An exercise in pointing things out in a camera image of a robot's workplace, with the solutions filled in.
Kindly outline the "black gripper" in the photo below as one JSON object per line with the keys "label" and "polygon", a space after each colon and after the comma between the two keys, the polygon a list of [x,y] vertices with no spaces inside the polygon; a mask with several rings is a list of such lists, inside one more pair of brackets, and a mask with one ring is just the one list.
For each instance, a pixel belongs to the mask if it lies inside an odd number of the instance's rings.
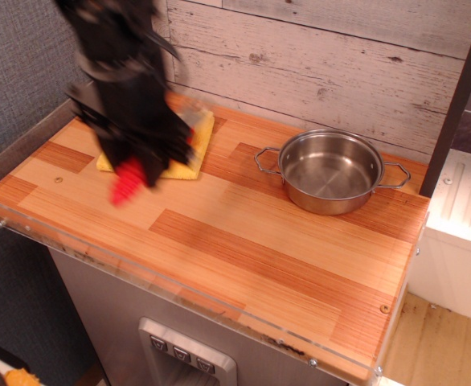
{"label": "black gripper", "polygon": [[154,187],[170,160],[188,163],[190,127],[166,103],[162,67],[144,68],[124,80],[95,79],[74,84],[68,95],[76,112],[96,134],[113,168],[137,156],[145,184]]}

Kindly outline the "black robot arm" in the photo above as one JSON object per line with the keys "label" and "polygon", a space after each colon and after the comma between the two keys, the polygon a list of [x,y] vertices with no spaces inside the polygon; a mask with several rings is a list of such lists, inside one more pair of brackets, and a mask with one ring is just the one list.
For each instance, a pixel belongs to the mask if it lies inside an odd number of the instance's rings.
{"label": "black robot arm", "polygon": [[176,50],[152,27],[152,1],[58,1],[75,32],[90,84],[69,89],[111,166],[135,159],[152,187],[170,161],[188,164],[190,128],[167,104],[162,53]]}

